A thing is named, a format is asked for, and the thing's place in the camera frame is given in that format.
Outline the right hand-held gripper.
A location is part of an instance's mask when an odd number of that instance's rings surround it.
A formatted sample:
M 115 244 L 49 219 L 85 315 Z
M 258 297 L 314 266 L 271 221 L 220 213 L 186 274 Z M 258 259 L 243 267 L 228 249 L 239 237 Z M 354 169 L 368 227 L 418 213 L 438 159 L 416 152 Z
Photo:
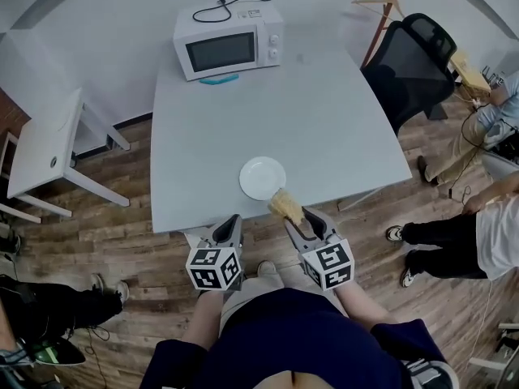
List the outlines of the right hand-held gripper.
M 313 207 L 303 207 L 302 211 L 320 240 L 338 236 L 337 225 L 330 216 Z M 331 243 L 316 248 L 316 236 L 307 237 L 288 217 L 283 224 L 299 253 L 303 271 L 321 290 L 331 291 L 354 278 L 354 256 L 346 239 L 333 238 Z

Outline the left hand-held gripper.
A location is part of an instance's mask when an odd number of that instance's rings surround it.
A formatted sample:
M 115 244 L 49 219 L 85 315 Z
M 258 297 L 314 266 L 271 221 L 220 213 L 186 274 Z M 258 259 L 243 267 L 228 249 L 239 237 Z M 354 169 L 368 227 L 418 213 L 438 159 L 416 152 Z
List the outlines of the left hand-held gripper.
M 217 246 L 229 241 L 229 245 Z M 187 274 L 199 291 L 239 291 L 244 280 L 242 217 L 239 214 L 216 222 L 207 242 L 192 238 L 186 261 Z

